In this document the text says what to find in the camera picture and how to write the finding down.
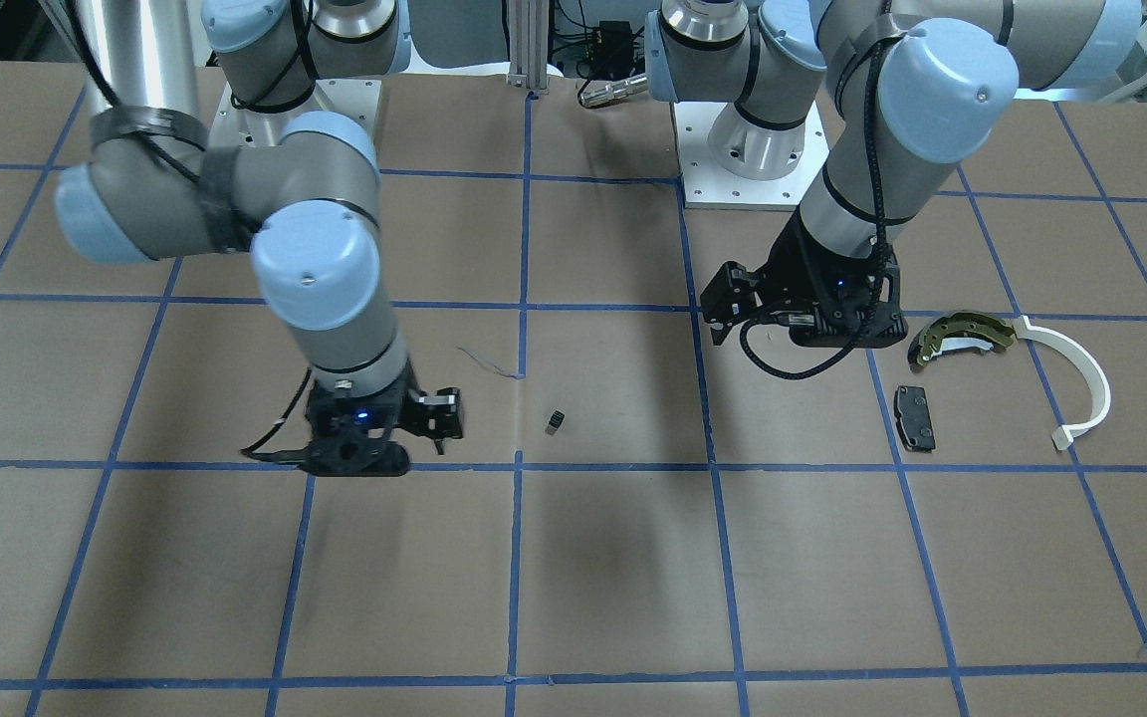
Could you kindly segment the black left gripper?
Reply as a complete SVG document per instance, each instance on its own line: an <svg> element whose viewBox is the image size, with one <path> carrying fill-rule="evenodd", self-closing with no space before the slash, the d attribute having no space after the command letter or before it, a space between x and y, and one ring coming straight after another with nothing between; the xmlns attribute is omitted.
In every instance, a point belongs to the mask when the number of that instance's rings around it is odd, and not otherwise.
<svg viewBox="0 0 1147 717"><path fill-rule="evenodd" d="M700 295L701 315L715 346L728 340L738 324L743 326L739 342L747 344L750 341L747 332L766 314L768 305L787 301L793 307L810 309L816 315L814 327L791 329L791 341L799 346L840 349L855 337L869 313L872 278L877 267L877 254L851 258L824 248L810 235L801 215L794 215L771 246L762 271L751 271L738 262L720 265ZM875 304L874 318L858 346L895 346L910 335L898 305L900 267L891 249L885 251L882 276L887 299Z"/></svg>

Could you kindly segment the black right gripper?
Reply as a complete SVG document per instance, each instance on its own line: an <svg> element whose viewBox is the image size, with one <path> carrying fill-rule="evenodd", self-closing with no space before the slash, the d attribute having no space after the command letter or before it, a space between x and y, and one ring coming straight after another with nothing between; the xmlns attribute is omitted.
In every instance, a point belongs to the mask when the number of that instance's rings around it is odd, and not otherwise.
<svg viewBox="0 0 1147 717"><path fill-rule="evenodd" d="M310 391L306 419L311 436L301 469L318 477L399 477L409 471L408 450L392 439L408 403L409 373L379 393L349 396L322 385ZM447 441L465 439L460 387L411 393L411 434L432 441L438 455Z"/></svg>

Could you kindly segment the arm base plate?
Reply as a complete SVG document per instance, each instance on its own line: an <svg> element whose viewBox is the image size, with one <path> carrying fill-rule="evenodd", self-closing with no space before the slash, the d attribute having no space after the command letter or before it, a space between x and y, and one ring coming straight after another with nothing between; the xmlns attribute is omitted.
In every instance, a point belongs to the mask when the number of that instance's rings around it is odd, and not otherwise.
<svg viewBox="0 0 1147 717"><path fill-rule="evenodd" d="M688 208L793 210L829 151L816 106L788 130L751 125L724 102L681 102L672 110Z"/></svg>
<svg viewBox="0 0 1147 717"><path fill-rule="evenodd" d="M255 114L233 104L229 85L224 86L211 123L210 146L274 146L297 130L327 128L342 137L362 135L359 150L379 169L376 137L382 81L379 79L323 79L299 108L282 114Z"/></svg>

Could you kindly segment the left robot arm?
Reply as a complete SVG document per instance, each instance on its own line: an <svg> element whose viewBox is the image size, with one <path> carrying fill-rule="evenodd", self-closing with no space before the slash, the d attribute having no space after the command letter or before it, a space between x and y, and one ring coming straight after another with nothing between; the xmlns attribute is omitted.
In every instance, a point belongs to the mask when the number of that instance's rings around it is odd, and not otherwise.
<svg viewBox="0 0 1147 717"><path fill-rule="evenodd" d="M651 98L729 102L798 134L819 91L843 118L768 259L728 262L700 298L715 344L780 324L799 346L894 346L900 235L1017 91L1078 88L1119 68L1138 1L664 1L643 28Z"/></svg>

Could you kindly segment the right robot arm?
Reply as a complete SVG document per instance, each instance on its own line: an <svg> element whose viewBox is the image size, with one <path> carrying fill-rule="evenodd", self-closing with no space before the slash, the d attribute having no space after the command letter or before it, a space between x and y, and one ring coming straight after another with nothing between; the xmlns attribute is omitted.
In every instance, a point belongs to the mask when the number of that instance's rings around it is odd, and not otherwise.
<svg viewBox="0 0 1147 717"><path fill-rule="evenodd" d="M182 1L67 1L93 87L92 158L55 195L70 246L99 263L249 254L307 371L304 449L251 460L327 477L409 471L395 431L437 450L465 436L458 387L420 389L379 258L376 145L323 96L323 79L408 68L404 1L205 1L200 22L229 104L268 119L214 145L200 116Z"/></svg>

